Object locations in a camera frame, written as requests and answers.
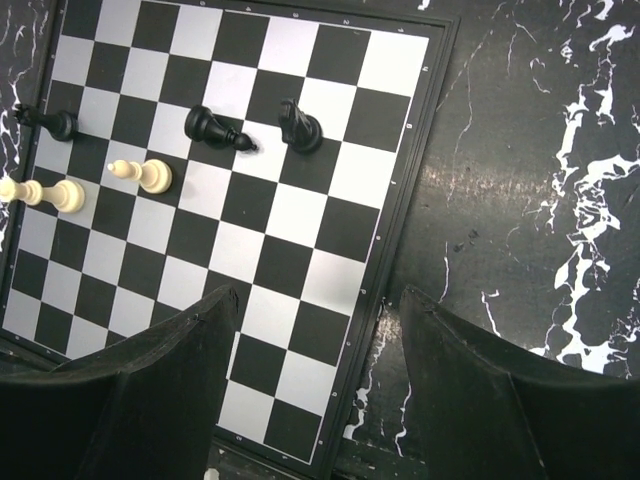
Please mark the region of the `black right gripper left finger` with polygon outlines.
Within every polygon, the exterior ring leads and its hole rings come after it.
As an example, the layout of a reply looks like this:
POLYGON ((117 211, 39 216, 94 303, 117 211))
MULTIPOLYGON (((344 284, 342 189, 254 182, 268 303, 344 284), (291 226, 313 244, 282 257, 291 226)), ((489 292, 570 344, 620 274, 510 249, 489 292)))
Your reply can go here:
POLYGON ((1 379, 5 479, 200 479, 239 299, 222 286, 91 355, 1 379))

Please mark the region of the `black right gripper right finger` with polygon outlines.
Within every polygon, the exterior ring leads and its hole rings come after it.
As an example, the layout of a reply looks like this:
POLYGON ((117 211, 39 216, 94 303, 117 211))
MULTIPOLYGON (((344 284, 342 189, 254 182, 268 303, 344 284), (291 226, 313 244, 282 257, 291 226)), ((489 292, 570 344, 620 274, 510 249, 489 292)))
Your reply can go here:
POLYGON ((414 286, 405 362, 431 479, 635 479, 639 383, 546 359, 414 286))

